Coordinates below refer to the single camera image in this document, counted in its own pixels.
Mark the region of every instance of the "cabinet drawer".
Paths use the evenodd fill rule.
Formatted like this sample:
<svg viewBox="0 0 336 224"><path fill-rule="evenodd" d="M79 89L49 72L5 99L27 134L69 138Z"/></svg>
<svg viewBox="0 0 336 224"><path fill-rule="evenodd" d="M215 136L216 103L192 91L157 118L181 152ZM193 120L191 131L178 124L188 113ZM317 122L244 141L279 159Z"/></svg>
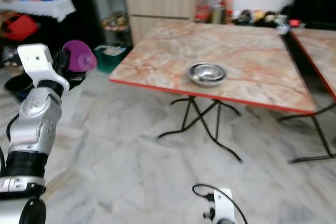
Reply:
<svg viewBox="0 0 336 224"><path fill-rule="evenodd" d="M129 15L190 18L192 0L127 0Z"/></svg>
<svg viewBox="0 0 336 224"><path fill-rule="evenodd" d="M145 35L151 30L153 25L156 22L163 21L163 20L178 20L185 22L185 19L175 19L175 18L155 18L155 17L130 17L130 23L132 28L132 38L133 44L136 45L140 40L142 40Z"/></svg>

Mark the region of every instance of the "wooden cabinet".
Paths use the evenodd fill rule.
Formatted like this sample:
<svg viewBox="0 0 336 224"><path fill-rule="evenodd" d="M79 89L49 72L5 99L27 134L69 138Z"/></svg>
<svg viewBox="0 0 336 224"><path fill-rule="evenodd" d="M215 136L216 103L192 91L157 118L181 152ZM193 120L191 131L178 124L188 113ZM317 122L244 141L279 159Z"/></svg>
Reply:
<svg viewBox="0 0 336 224"><path fill-rule="evenodd" d="M193 21L197 0L126 0L133 44L162 20Z"/></svg>

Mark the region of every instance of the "white lace tablecloth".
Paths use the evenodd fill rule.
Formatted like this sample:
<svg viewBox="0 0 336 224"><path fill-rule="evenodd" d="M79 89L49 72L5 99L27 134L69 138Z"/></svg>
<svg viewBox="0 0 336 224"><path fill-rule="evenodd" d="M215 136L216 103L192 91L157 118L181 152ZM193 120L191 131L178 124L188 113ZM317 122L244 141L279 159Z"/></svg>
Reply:
<svg viewBox="0 0 336 224"><path fill-rule="evenodd" d="M58 22L65 19L68 14L76 11L71 0L0 2L0 9L38 16L50 16L56 18Z"/></svg>

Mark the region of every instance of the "red bag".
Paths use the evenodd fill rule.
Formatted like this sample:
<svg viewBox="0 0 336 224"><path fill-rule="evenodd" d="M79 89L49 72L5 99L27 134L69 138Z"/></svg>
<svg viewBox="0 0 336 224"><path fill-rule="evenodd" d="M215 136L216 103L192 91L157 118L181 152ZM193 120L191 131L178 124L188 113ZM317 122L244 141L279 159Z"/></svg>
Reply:
<svg viewBox="0 0 336 224"><path fill-rule="evenodd" d="M28 15L16 14L3 23L7 39L23 41L38 30L35 21Z"/></svg>

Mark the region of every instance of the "black metal table leg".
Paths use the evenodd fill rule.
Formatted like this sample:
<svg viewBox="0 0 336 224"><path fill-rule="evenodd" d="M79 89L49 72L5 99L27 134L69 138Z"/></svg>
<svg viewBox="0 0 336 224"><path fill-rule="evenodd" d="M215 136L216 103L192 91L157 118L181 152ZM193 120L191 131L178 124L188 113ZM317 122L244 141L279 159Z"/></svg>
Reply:
<svg viewBox="0 0 336 224"><path fill-rule="evenodd" d="M229 105L229 104L226 104L226 103L224 103L224 102L220 102L220 101L218 101L219 102L219 104L221 105L221 106L224 106L224 107L227 107L227 108L229 108L229 109L232 109L237 115L241 115L241 113L235 108L235 107L233 107L233 106L231 106L231 105Z"/></svg>
<svg viewBox="0 0 336 224"><path fill-rule="evenodd" d="M222 149L224 149L224 150L230 152L232 155L235 156L235 158L236 158L240 163L242 163L243 160L242 160L242 159L241 159L241 158L240 158L240 157L239 157L233 150L231 150L230 148L228 148L228 147L226 147L226 146L224 146L223 144L221 144L221 143L218 142L218 131L219 131L218 128L219 128L220 107L221 107L221 106L219 105L219 103L220 103L219 101L215 100L215 102L218 104L217 123L216 123L216 137L214 138L214 137L212 136L212 134L211 134L211 132L210 132L210 130L209 130L209 127L208 127L208 125L206 124L204 118L201 117L201 121L202 121L202 124L203 124L203 126L204 126L204 128L205 128L205 131L207 132L208 136L210 137L210 139L211 139L215 144L217 144L220 148L222 148ZM200 109L199 109L197 103L195 102L195 100L192 100L192 104L193 104L193 106L194 106L196 112L199 114L201 111L200 111Z"/></svg>
<svg viewBox="0 0 336 224"><path fill-rule="evenodd" d="M170 131L170 132L165 132L163 134L161 134L160 136L158 136L158 138L162 138L164 136L167 135L171 135L171 134L176 134L176 133L182 133L185 132L187 130L189 130L195 123L197 123L198 120L200 120L206 113L208 113L214 106L216 106L217 103L214 102L213 104L211 104L206 110L204 110L201 114L198 115L197 118L195 118L190 124L188 124L186 127L182 127L180 130L178 131ZM186 116L188 115L189 109L186 110L186 113L184 115L184 118L186 120Z"/></svg>
<svg viewBox="0 0 336 224"><path fill-rule="evenodd" d="M333 103L332 105L326 107L325 109L320 110L318 112L315 112L313 114L289 115L289 116L284 116L282 118L278 118L277 121L282 122L282 121L289 120L289 119L294 119L294 118L310 118L312 116L317 116L317 115L323 114L323 113L333 109L335 106L336 106L336 103Z"/></svg>
<svg viewBox="0 0 336 224"><path fill-rule="evenodd" d="M203 112L201 112L201 110L199 109L199 107L198 107L198 105L197 105L197 103L196 103L196 101L195 101L195 97L190 96L188 99L178 99L178 100L173 101L171 104L174 104L174 103L176 103L176 102L180 102L180 101L188 101L188 105L187 105L187 109L186 109L185 114L184 114L184 119L183 119L183 123L182 123L182 127L181 127L181 129L178 130L178 131L165 132L165 133L161 134L158 138L161 138L161 137L164 137L164 136L167 136L167 135L170 135L170 134L182 133L182 132L184 132L184 131L187 131L187 130L190 129L196 122L198 122L199 120L201 120L201 121L202 121L202 124L203 124L203 126L204 126L204 128L205 128L205 130L206 130L206 132L207 132L207 134L208 134L208 136L211 138L211 140L212 140L213 142L215 142L219 147L225 149L226 151L228 151L228 152L230 152L232 155L234 155L235 158L236 158L240 163L243 162L242 159L241 159L241 158L240 158L234 151L232 151L230 148L228 148L228 147L226 147L226 146L224 146L224 145L222 145L221 143L218 142L219 120L220 120L220 107L221 107L221 105L222 105L220 101L218 101L218 100L214 100L214 102L213 102L207 109L205 109ZM185 124L186 124L186 120L187 120L187 117L188 117L188 114L189 114L189 110L190 110L190 104L193 105L195 111L196 111L197 114L198 114L198 117L195 118L190 124L188 124L187 126L185 126ZM206 121L204 120L203 116L204 116L206 113L208 113L210 110L212 110L215 106L218 106L218 108L217 108L216 136L213 137L213 135L212 135L212 133L210 132L209 127L208 127ZM231 109L233 109L234 111L236 111L237 114L240 115L240 113L239 113L236 109L234 109L233 107L232 107Z"/></svg>
<svg viewBox="0 0 336 224"><path fill-rule="evenodd" d="M326 107L323 110L320 110L314 114L305 114L305 115L290 115L290 116L285 116L283 118L279 118L278 121L282 122L284 120L290 120L290 119L294 119L294 118L307 118L310 117L314 123L314 127L317 131L317 133L319 134L319 138L321 140L321 144L325 150L325 152L327 153L327 155L323 155L323 156L313 156L313 157L302 157L302 158L296 158L293 160L288 161L289 164L296 164L296 163L301 163L301 162L308 162L308 161L318 161L318 160L326 160L326 159L332 159L336 157L336 154L331 153L331 149L330 146L327 142L326 136L321 128L321 125L319 123L319 121L317 120L316 116L323 114L331 109L333 109L336 106L336 103Z"/></svg>
<svg viewBox="0 0 336 224"><path fill-rule="evenodd" d="M189 98L177 99L177 100L175 100L175 101L172 101L172 102L170 103L170 105L174 105L174 104L177 103L177 102L183 102L183 101L189 101L189 100L190 100Z"/></svg>

